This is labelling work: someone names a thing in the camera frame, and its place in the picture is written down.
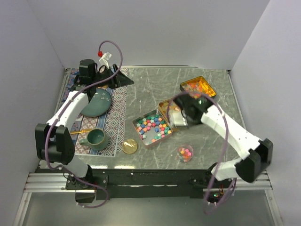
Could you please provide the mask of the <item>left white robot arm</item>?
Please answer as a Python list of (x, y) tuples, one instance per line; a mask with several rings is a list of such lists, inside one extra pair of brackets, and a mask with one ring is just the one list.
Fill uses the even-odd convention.
[(75, 155), (75, 145), (70, 135), (72, 125), (91, 102), (97, 87), (115, 89), (133, 83), (117, 65), (99, 72), (94, 60), (81, 60), (79, 74), (74, 79), (66, 101), (47, 123), (39, 123), (35, 127), (37, 157), (48, 164), (57, 163), (58, 166), (53, 169), (66, 169), (77, 177), (76, 182), (81, 188), (89, 189), (94, 178), (90, 175), (91, 168)]

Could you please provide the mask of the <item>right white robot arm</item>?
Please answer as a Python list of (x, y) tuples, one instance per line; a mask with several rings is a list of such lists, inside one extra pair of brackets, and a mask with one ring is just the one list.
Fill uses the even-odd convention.
[(217, 187), (223, 180), (241, 178), (247, 183), (254, 182), (271, 164), (273, 143), (269, 139), (261, 140), (248, 132), (229, 117), (222, 108), (208, 95), (192, 97), (188, 92), (176, 95), (172, 100), (179, 108), (179, 113), (168, 113), (170, 123), (175, 127), (192, 127), (203, 124), (210, 127), (225, 143), (223, 150), (230, 145), (238, 154), (231, 161), (218, 161), (206, 176), (210, 187)]

